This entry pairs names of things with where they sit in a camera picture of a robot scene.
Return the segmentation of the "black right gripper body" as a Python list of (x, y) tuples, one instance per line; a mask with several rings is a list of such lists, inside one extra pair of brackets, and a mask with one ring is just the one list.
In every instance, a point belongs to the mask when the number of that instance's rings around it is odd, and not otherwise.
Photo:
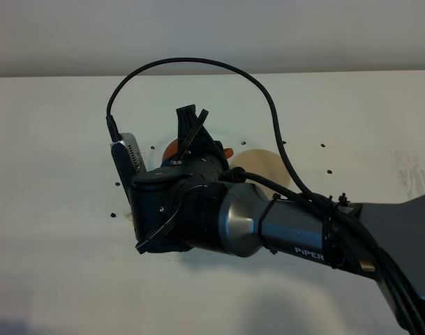
[(216, 144), (213, 153), (188, 151), (181, 165), (169, 163), (148, 172), (146, 181), (136, 183), (132, 193), (137, 251), (168, 253), (202, 248), (224, 253), (218, 219), (229, 186), (219, 176), (228, 168), (228, 160)]

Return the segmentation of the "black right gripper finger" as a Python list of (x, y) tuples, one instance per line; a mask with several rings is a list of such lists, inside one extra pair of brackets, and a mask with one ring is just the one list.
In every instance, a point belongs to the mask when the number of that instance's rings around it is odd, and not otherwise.
[(178, 154), (213, 153), (215, 142), (203, 126), (209, 112), (203, 110), (199, 116), (195, 113), (195, 105), (187, 105), (177, 109), (178, 120)]

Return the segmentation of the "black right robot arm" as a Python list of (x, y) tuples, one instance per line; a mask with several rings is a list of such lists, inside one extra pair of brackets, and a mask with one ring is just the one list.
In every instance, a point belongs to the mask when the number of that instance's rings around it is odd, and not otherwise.
[(139, 253), (288, 253), (373, 279), (400, 326), (425, 334), (425, 195), (377, 204), (294, 193), (230, 168), (193, 106), (177, 116), (185, 154), (168, 156), (128, 186)]

